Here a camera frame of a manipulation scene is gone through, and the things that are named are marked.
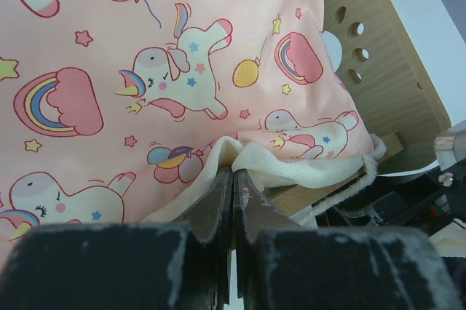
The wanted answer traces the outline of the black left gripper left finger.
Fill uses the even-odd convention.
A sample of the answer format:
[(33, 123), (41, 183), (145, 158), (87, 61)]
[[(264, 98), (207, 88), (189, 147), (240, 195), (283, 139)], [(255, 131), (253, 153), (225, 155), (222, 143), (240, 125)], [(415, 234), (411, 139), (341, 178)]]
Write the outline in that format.
[(1, 271), (3, 309), (222, 309), (233, 174), (168, 223), (34, 228)]

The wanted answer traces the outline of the wooden striped pet bed frame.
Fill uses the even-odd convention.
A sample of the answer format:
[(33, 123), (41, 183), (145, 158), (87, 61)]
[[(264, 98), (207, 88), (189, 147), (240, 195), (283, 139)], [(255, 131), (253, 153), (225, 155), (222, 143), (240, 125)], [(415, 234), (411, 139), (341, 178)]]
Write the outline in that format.
[(379, 174), (431, 164), (451, 121), (391, 0), (325, 0), (324, 27), (341, 43), (337, 76), (386, 146)]

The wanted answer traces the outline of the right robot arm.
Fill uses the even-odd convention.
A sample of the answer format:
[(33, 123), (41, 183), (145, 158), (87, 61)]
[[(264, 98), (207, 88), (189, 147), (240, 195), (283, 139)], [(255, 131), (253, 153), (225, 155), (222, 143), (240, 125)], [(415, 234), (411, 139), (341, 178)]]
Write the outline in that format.
[(379, 176), (317, 217), (319, 227), (405, 226), (426, 233), (465, 299), (465, 123), (434, 142), (437, 164), (412, 175)]

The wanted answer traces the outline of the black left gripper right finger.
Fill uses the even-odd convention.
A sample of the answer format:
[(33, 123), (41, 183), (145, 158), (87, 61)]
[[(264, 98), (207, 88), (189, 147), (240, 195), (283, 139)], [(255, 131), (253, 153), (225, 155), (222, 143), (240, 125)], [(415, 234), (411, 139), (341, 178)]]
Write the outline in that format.
[(460, 309), (425, 234), (415, 228), (305, 228), (245, 170), (233, 175), (237, 292), (247, 309)]

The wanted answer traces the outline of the pink unicorn print mattress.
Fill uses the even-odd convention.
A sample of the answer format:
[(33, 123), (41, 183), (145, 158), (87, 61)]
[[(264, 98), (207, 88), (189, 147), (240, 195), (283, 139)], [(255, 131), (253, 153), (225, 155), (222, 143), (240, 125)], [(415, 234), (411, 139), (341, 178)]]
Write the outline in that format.
[(323, 19), (324, 0), (1, 0), (1, 245), (173, 219), (222, 166), (262, 188), (375, 176)]

